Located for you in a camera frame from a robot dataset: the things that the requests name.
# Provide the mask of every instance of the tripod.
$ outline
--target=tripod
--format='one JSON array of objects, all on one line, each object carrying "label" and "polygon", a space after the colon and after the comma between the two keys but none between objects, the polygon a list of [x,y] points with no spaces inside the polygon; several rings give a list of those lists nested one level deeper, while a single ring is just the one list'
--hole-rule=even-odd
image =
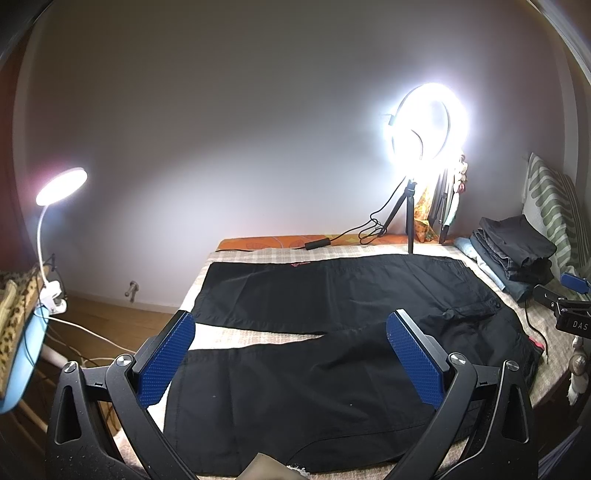
[{"label": "tripod", "polygon": [[407,200],[407,223],[406,223],[406,234],[408,236],[408,253],[413,253],[413,246],[414,246],[414,188],[417,185],[417,182],[409,180],[406,187],[404,188],[404,192],[394,205],[392,212],[388,215],[388,219],[384,223],[384,226],[380,230],[378,236],[384,236],[388,231],[388,227],[392,222],[394,216],[400,210],[404,199]]}]

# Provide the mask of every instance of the checkered bedsheet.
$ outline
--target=checkered bedsheet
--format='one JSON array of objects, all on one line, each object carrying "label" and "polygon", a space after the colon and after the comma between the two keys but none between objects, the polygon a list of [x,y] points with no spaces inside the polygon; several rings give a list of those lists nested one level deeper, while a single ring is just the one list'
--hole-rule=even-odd
[{"label": "checkered bedsheet", "polygon": [[[474,273],[484,281],[509,307],[513,308],[525,332],[532,338],[542,343],[542,339],[538,334],[531,330],[525,320],[525,310],[520,308],[513,299],[499,291],[497,286],[478,268],[475,262],[463,255],[455,247],[444,247],[442,245],[434,244],[417,244],[414,247],[416,254],[434,255],[440,257],[451,257],[462,260]],[[348,247],[330,247],[319,248],[316,250],[307,251],[304,249],[276,249],[267,248],[263,250],[256,250],[252,252],[243,251],[219,251],[209,255],[204,267],[199,272],[195,282],[189,289],[182,305],[182,310],[190,311],[197,294],[199,293],[207,269],[213,262],[248,262],[248,263],[296,263],[306,261],[326,260],[329,258],[339,257],[363,257],[367,255],[382,255],[382,254],[405,254],[405,245],[377,245],[365,246],[360,245]],[[567,375],[568,362],[572,354],[570,346],[573,339],[572,335],[559,332],[554,328],[554,317],[551,311],[542,307],[541,305],[531,302],[528,305],[528,315],[531,324],[544,334],[548,341],[548,350],[550,352],[550,359],[548,360],[543,355],[540,361],[538,374],[535,378],[534,385],[530,392],[530,398],[533,406],[546,400],[557,384]],[[190,349],[208,349],[208,348],[236,348],[255,343],[287,343],[296,342],[309,338],[314,338],[314,335],[293,335],[289,333],[271,333],[271,332],[253,332],[250,330],[228,329],[224,327],[214,327],[209,325],[196,324],[195,340],[191,344]],[[164,394],[163,399],[157,405],[148,408],[150,415],[152,415],[156,425],[160,429],[164,428],[164,413],[166,410],[166,401],[168,390]],[[125,432],[121,430],[115,436],[115,442],[121,451],[125,462],[130,465],[140,466],[139,460],[132,450]],[[445,460],[442,468],[454,464],[462,453],[466,442],[459,442],[452,446]],[[360,469],[347,472],[333,472],[321,473],[311,476],[314,480],[381,480],[392,469],[392,464],[383,465],[375,468]],[[221,480],[221,477],[207,477],[212,480]]]}]

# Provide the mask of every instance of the green striped fabric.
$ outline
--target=green striped fabric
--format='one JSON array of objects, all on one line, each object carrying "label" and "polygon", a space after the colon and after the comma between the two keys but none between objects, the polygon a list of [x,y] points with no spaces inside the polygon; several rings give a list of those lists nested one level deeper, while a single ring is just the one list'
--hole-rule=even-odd
[{"label": "green striped fabric", "polygon": [[589,234],[573,182],[531,154],[524,189],[524,214],[557,247],[553,272],[582,273],[591,257]]}]

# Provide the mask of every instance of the ring light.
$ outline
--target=ring light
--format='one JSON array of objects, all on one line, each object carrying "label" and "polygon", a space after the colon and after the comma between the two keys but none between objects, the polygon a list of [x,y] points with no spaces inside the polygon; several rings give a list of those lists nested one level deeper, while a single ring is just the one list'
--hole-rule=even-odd
[{"label": "ring light", "polygon": [[[444,118],[439,122],[442,125],[433,121],[434,104],[443,107]],[[402,99],[391,115],[385,135],[392,160],[414,163],[420,158],[420,139],[422,162],[447,163],[459,154],[467,131],[466,111],[454,93],[438,83],[426,83]]]}]

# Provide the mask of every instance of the blue gripper pad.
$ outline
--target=blue gripper pad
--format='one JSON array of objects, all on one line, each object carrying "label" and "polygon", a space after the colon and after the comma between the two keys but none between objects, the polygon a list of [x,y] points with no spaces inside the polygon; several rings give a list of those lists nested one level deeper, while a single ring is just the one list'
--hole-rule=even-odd
[{"label": "blue gripper pad", "polygon": [[570,273],[563,273],[560,276],[560,283],[563,287],[574,290],[577,293],[585,295],[589,293],[589,283],[584,278],[575,277]]},{"label": "blue gripper pad", "polygon": [[195,320],[184,312],[139,375],[137,396],[147,408],[157,404],[195,338]]},{"label": "blue gripper pad", "polygon": [[445,397],[443,373],[408,331],[398,313],[386,321],[388,342],[424,403],[439,408]]}]

